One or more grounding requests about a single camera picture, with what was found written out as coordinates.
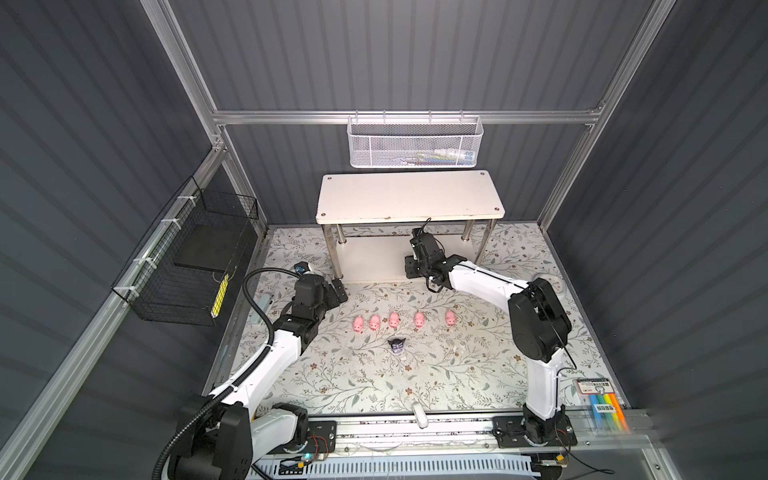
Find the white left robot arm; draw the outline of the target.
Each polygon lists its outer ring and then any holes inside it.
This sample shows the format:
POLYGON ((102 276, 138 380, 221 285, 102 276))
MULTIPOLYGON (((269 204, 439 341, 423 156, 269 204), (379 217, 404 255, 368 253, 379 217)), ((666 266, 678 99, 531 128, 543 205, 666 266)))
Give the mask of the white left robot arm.
POLYGON ((257 268, 243 279, 242 292, 261 318, 267 338, 229 379, 182 409, 176 432, 153 466, 154 479, 244 479, 253 463, 287 444, 302 445, 308 432, 300 407, 278 407, 259 416, 257 409, 273 384, 316 338, 326 314, 347 302, 338 278, 326 280, 300 262, 288 271, 294 295, 277 320, 271 320, 249 290, 257 268))

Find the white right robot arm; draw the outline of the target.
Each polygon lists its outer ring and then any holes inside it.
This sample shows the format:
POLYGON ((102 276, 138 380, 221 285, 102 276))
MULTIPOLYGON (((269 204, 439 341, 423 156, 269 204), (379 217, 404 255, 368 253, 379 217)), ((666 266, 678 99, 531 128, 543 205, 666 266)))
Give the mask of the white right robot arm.
POLYGON ((543 278, 513 279, 461 255, 448 256, 424 226, 412 230, 410 246, 407 278, 424 278, 432 293, 455 290, 508 310, 513 343, 527 361, 525 437, 534 446, 556 441, 558 425, 567 419, 559 400, 559 373, 565 368, 572 323, 551 283, 543 278))

